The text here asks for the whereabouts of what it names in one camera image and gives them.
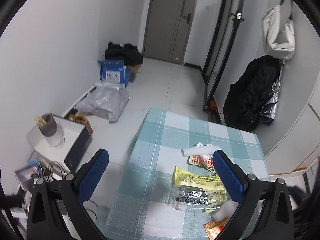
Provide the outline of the orange sachet wrapper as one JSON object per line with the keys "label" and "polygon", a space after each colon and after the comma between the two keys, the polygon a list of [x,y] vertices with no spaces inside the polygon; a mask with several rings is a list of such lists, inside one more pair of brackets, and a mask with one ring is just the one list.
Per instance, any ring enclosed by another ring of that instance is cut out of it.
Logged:
{"label": "orange sachet wrapper", "polygon": [[219,235],[219,233],[223,230],[223,228],[226,226],[228,223],[229,218],[226,217],[221,221],[215,222],[215,221],[210,221],[206,224],[204,224],[204,230],[206,232],[207,237],[210,240],[216,239],[216,237]]}

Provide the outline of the red checkered sauce packet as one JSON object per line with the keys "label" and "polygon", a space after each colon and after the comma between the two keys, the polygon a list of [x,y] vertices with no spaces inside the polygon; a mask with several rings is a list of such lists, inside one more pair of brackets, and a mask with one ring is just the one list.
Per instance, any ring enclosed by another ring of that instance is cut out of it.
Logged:
{"label": "red checkered sauce packet", "polygon": [[203,167],[208,171],[212,172],[213,174],[216,174],[212,157],[213,157],[212,154],[192,155],[192,156],[189,156],[188,163],[190,165]]}

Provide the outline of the yellow snack wrapper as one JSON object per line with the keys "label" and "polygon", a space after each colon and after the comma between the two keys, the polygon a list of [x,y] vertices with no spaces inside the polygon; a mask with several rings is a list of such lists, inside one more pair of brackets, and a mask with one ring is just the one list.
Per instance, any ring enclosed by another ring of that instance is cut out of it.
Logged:
{"label": "yellow snack wrapper", "polygon": [[176,167],[168,204],[176,210],[217,210],[227,201],[219,176],[201,176]]}

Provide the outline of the white side cabinet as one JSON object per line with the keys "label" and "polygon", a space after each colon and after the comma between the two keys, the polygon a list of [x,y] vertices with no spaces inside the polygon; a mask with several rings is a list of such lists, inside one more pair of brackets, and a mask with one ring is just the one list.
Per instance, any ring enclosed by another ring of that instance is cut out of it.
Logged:
{"label": "white side cabinet", "polygon": [[76,172],[90,138],[87,127],[52,114],[44,114],[42,118],[47,121],[53,119],[55,134],[47,137],[42,133],[42,128],[35,125],[27,134],[28,142],[51,163],[58,162],[65,170]]}

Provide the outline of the checkered teal tablecloth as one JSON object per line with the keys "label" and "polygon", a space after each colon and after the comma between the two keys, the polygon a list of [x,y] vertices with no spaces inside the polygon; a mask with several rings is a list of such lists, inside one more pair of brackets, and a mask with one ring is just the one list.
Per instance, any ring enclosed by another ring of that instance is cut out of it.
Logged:
{"label": "checkered teal tablecloth", "polygon": [[263,150],[255,134],[151,108],[140,129],[116,200],[101,231],[108,239],[206,239],[202,211],[178,211],[169,205],[176,167],[207,176],[191,166],[182,150],[197,143],[222,148],[246,173],[269,180]]}

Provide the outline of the grey chopstick holder cup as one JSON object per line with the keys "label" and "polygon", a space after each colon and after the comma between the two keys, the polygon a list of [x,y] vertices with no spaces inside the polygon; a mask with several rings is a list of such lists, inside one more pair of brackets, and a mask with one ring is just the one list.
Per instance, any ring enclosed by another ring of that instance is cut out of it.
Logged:
{"label": "grey chopstick holder cup", "polygon": [[45,137],[52,137],[57,132],[57,124],[52,114],[37,115],[34,121]]}

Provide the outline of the white foam strip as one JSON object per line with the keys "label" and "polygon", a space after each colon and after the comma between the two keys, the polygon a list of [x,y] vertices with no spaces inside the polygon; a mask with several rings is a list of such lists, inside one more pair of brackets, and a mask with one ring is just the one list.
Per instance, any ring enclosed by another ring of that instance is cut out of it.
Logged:
{"label": "white foam strip", "polygon": [[191,147],[182,149],[181,153],[184,157],[189,157],[193,155],[208,155],[213,154],[215,151],[220,150],[221,147],[209,145],[209,146],[200,146],[200,147]]}

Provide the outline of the crumpled white tissue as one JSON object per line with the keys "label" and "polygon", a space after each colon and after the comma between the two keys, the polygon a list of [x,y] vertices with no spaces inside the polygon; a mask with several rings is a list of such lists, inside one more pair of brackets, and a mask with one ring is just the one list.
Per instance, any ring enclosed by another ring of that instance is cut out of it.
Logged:
{"label": "crumpled white tissue", "polygon": [[201,142],[198,142],[196,145],[194,145],[194,147],[211,147],[213,146],[213,144],[206,144],[204,145],[203,143]]}

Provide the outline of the silver folded umbrella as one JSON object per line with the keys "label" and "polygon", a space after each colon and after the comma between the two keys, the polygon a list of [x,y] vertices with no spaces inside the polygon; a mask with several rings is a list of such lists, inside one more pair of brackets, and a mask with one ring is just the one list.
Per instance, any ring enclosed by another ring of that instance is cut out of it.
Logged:
{"label": "silver folded umbrella", "polygon": [[276,75],[276,79],[272,84],[271,91],[269,93],[268,102],[265,104],[263,109],[259,115],[259,121],[263,125],[270,126],[272,122],[275,120],[278,102],[279,102],[279,94],[281,91],[281,76],[283,73],[283,67],[285,66],[285,60],[279,60],[280,70],[279,74]]}

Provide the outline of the black hanging garment bag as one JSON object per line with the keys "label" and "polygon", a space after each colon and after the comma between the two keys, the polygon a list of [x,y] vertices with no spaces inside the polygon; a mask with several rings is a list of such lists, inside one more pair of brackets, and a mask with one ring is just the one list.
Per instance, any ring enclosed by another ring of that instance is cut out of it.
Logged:
{"label": "black hanging garment bag", "polygon": [[251,61],[227,94],[223,106],[226,126],[246,132],[255,130],[279,73],[280,61],[270,55]]}

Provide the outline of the grey plastic mailer bag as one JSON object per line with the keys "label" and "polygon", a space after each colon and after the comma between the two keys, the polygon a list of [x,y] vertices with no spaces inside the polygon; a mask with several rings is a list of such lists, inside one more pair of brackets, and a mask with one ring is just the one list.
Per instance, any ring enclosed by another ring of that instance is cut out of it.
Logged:
{"label": "grey plastic mailer bag", "polygon": [[94,86],[95,89],[79,101],[75,109],[116,123],[130,99],[129,91],[120,84],[109,82],[97,82]]}

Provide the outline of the blue cardboard box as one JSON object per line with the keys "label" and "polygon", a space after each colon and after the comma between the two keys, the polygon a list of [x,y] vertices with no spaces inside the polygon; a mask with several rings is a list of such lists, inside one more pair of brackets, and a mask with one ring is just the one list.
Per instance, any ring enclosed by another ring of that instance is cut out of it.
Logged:
{"label": "blue cardboard box", "polygon": [[100,77],[102,80],[121,85],[126,88],[131,77],[131,68],[126,66],[124,60],[101,60]]}

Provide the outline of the black clothes pile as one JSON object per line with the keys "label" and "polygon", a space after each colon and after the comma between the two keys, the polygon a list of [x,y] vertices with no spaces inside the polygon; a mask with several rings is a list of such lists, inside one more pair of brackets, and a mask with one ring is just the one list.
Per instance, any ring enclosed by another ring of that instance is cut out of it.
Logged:
{"label": "black clothes pile", "polygon": [[143,55],[137,46],[130,43],[121,45],[109,42],[104,55],[106,60],[123,60],[126,66],[143,64]]}

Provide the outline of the black framed glass door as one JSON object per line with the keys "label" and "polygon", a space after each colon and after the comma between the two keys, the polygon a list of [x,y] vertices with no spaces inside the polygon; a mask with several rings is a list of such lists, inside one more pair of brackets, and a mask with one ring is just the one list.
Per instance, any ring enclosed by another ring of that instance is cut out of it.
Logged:
{"label": "black framed glass door", "polygon": [[203,109],[207,110],[229,59],[241,22],[245,0],[221,0],[214,35],[202,71],[206,85]]}

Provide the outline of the brown entrance door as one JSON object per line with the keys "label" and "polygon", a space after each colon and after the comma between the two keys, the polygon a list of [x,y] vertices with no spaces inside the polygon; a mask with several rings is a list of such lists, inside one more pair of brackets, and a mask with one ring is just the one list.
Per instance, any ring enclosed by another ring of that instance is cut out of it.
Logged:
{"label": "brown entrance door", "polygon": [[182,64],[197,0],[150,0],[144,57]]}

